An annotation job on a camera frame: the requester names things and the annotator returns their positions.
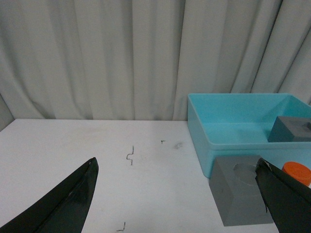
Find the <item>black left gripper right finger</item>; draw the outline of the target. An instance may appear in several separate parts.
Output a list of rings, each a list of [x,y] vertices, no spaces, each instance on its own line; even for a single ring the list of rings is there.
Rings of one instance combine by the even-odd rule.
[[[256,182],[280,233],[311,231],[311,189],[273,164],[259,158]]]

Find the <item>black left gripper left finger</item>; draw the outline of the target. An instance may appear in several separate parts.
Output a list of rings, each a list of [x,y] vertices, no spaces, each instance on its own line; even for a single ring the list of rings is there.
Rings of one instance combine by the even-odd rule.
[[[91,158],[24,212],[2,233],[80,233],[95,192],[99,166]]]

